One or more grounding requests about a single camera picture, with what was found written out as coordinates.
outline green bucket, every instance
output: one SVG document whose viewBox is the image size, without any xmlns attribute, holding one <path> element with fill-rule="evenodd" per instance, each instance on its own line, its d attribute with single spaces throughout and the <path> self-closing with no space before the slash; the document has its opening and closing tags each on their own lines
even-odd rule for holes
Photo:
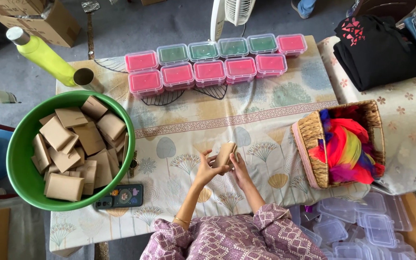
<svg viewBox="0 0 416 260">
<path fill-rule="evenodd" d="M 130 135 L 128 154 L 123 161 L 119 173 L 113 181 L 100 192 L 90 196 L 83 195 L 82 200 L 77 202 L 46 198 L 43 194 L 45 185 L 43 176 L 38 173 L 31 160 L 31 157 L 34 154 L 32 140 L 42 127 L 39 120 L 54 113 L 54 109 L 56 108 L 72 106 L 81 107 L 89 96 L 96 97 L 105 104 L 110 111 L 114 112 L 115 115 L 120 117 L 126 123 L 127 131 Z M 69 91 L 51 97 L 37 105 L 22 119 L 22 121 L 20 121 L 12 135 L 7 149 L 7 174 L 17 194 L 31 205 L 50 211 L 77 210 L 98 201 L 120 183 L 120 180 L 124 177 L 130 167 L 135 143 L 136 137 L 134 135 L 134 127 L 130 116 L 118 102 L 113 100 L 113 98 L 92 91 Z"/>
</svg>

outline hand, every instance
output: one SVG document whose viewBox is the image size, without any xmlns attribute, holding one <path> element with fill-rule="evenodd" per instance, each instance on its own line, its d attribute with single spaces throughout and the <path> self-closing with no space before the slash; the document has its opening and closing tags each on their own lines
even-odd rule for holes
<svg viewBox="0 0 416 260">
<path fill-rule="evenodd" d="M 211 168 L 217 156 L 206 158 L 206 155 L 211 153 L 210 150 L 206 150 L 200 154 L 200 165 L 198 167 L 197 176 L 195 176 L 194 185 L 198 185 L 203 188 L 211 179 L 217 174 L 226 173 L 229 170 L 229 166 L 222 165 L 215 169 Z"/>
<path fill-rule="evenodd" d="M 235 181 L 240 189 L 246 188 L 248 185 L 253 185 L 253 181 L 248 174 L 248 170 L 246 169 L 245 161 L 243 160 L 240 153 L 237 153 L 238 161 L 235 159 L 233 153 L 229 155 L 232 164 L 234 165 L 234 169 L 230 170 L 230 173 L 234 175 Z"/>
</svg>

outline floral tablecloth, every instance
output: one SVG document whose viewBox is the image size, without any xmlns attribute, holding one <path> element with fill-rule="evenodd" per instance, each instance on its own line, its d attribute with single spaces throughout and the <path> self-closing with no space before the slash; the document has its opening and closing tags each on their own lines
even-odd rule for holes
<svg viewBox="0 0 416 260">
<path fill-rule="evenodd" d="M 50 251 L 67 255 L 76 247 L 152 232 L 156 218 L 172 220 L 182 204 L 200 162 L 199 153 L 235 141 L 259 192 L 268 203 L 314 204 L 330 196 L 358 200 L 368 185 L 329 190 L 309 188 L 290 126 L 311 111 L 337 104 L 312 36 L 308 50 L 288 59 L 281 77 L 234 86 L 166 92 L 135 99 L 128 89 L 124 58 L 72 62 L 91 68 L 105 94 L 130 114 L 136 129 L 139 166 L 123 184 L 142 183 L 139 208 L 94 210 L 92 206 L 52 212 Z M 80 89 L 57 82 L 56 93 Z M 193 217 L 251 212 L 231 174 L 216 176 L 202 191 Z"/>
<path fill-rule="evenodd" d="M 416 191 L 416 78 L 358 92 L 333 55 L 337 37 L 318 49 L 339 103 L 374 99 L 383 121 L 386 172 L 374 188 L 391 195 Z"/>
</svg>

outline purple fabric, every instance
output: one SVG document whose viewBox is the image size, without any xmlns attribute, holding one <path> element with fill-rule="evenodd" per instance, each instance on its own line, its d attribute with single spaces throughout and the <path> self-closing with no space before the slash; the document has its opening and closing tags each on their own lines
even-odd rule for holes
<svg viewBox="0 0 416 260">
<path fill-rule="evenodd" d="M 141 259 L 326 260 L 290 219 L 290 211 L 277 204 L 262 206 L 254 217 L 195 218 L 189 230 L 157 219 Z"/>
</svg>

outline bottle cap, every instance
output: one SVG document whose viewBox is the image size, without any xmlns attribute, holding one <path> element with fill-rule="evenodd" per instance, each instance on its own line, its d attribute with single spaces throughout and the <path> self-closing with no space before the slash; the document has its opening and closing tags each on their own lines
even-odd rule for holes
<svg viewBox="0 0 416 260">
<path fill-rule="evenodd" d="M 30 34 L 20 27 L 12 27 L 6 32 L 6 37 L 17 45 L 25 45 L 30 41 Z"/>
</svg>

